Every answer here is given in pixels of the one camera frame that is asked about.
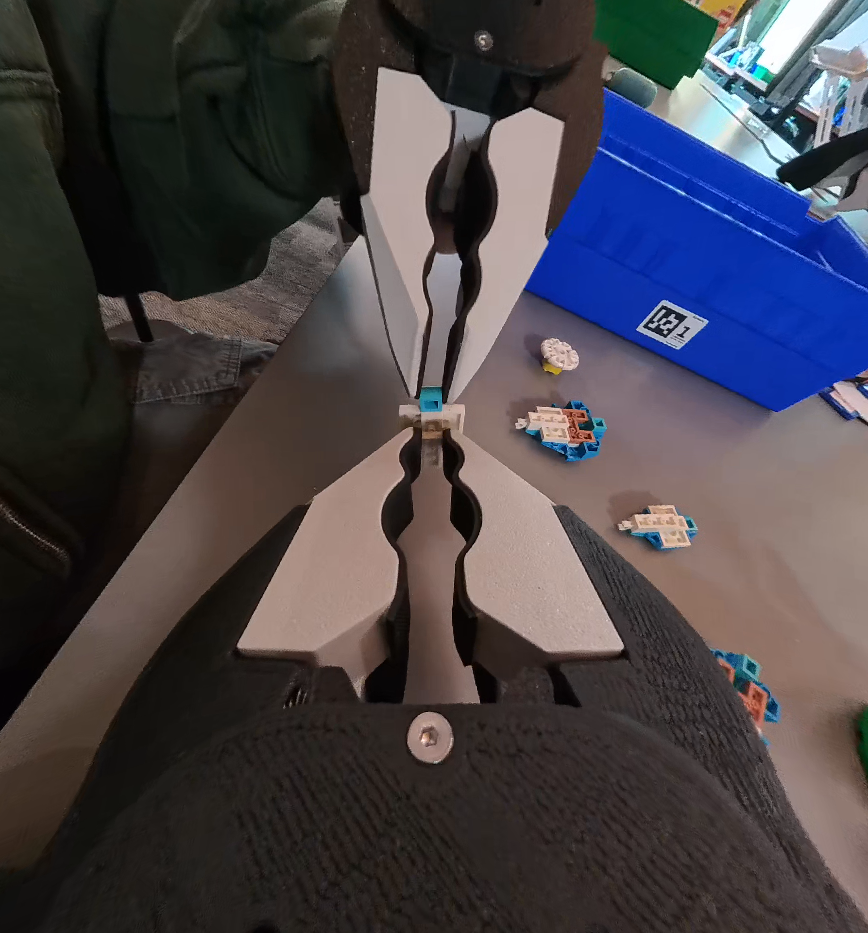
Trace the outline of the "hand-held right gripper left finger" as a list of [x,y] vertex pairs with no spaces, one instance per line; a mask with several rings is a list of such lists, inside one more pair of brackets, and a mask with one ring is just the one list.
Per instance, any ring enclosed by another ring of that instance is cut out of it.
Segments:
[[399,539],[414,517],[407,428],[315,496],[237,649],[344,670],[370,702],[402,702],[410,606]]

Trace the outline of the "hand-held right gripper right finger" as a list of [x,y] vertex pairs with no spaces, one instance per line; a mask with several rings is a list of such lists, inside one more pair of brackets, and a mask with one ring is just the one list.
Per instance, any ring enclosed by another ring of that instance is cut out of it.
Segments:
[[461,433],[442,466],[455,562],[452,634],[478,700],[492,704],[520,675],[608,661],[625,647],[554,503]]

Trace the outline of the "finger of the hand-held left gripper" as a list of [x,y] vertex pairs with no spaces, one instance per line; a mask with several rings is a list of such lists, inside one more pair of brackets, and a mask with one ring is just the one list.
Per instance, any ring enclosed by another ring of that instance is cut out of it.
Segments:
[[462,297],[442,385],[450,403],[481,367],[544,252],[563,128],[527,108],[492,123],[471,155],[456,225]]
[[393,360],[410,397],[422,387],[435,249],[428,187],[452,144],[448,108],[413,74],[378,71],[363,228]]

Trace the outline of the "white teal lego piece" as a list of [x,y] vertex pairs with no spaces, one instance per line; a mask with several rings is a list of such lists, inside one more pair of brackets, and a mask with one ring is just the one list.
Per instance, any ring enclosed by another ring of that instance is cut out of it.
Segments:
[[463,431],[464,405],[446,403],[440,387],[422,388],[415,403],[399,406],[397,414],[402,429],[420,430],[424,465],[440,464],[446,431],[455,434]]

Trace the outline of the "person's left forearm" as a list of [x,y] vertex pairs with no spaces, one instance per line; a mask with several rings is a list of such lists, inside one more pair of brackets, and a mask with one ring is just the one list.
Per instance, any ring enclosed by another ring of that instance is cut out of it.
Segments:
[[331,76],[344,2],[114,2],[103,78],[138,291],[240,286],[276,235],[350,187]]

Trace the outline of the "small white blue lego assembly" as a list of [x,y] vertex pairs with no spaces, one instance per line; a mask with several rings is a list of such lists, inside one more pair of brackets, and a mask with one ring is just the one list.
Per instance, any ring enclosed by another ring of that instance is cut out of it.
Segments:
[[698,535],[696,522],[671,505],[648,506],[620,521],[616,529],[646,540],[659,552],[688,548]]

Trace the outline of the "large white brown lego assembly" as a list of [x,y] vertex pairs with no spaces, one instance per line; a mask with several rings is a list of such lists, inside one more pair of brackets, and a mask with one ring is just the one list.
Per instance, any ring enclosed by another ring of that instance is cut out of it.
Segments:
[[562,406],[538,406],[516,419],[514,427],[568,463],[598,456],[607,433],[605,420],[594,416],[585,402],[575,399]]

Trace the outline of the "blue lego brick assembly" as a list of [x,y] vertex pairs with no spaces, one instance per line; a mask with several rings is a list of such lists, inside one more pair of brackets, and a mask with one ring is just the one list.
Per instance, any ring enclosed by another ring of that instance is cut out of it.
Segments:
[[781,706],[770,689],[759,679],[761,665],[747,654],[716,648],[712,648],[711,653],[741,697],[749,717],[754,722],[758,737],[765,745],[769,745],[764,729],[767,724],[780,722]]

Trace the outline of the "grey round object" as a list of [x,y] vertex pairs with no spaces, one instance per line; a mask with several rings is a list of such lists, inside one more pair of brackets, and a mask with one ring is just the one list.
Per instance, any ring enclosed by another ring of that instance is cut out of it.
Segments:
[[656,82],[627,66],[612,71],[605,81],[605,86],[642,109],[652,106],[659,91]]

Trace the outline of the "blue plastic bin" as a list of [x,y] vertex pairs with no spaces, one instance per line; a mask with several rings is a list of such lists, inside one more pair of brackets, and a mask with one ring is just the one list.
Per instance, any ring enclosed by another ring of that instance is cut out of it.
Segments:
[[605,90],[526,289],[773,412],[868,369],[868,246],[840,218]]

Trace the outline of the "green box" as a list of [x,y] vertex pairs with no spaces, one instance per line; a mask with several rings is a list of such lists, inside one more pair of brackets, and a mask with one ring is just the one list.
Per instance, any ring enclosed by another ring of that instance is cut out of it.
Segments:
[[594,36],[611,58],[674,90],[694,76],[718,21],[684,1],[596,1]]

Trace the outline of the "person's grey jeans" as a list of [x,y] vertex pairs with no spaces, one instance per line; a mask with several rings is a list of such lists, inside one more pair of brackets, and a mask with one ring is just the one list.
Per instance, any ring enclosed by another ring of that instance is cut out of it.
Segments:
[[133,426],[119,506],[147,526],[272,362],[278,345],[162,323],[151,343],[111,333]]

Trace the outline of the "white and black device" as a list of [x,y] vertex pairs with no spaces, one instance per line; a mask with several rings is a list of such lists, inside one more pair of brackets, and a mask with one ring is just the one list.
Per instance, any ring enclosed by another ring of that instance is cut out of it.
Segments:
[[[836,185],[840,193],[833,213],[868,212],[868,41],[849,48],[843,41],[825,42],[813,51],[824,66],[824,106],[813,148],[777,169],[777,179],[803,191]],[[831,130],[837,80],[850,80],[841,127]]]

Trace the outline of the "person's dark green jacket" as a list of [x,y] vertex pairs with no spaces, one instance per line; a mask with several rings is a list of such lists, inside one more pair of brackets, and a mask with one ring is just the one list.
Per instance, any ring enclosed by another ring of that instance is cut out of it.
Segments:
[[28,2],[0,2],[0,726],[42,670],[116,494],[130,424],[59,179],[59,73]]

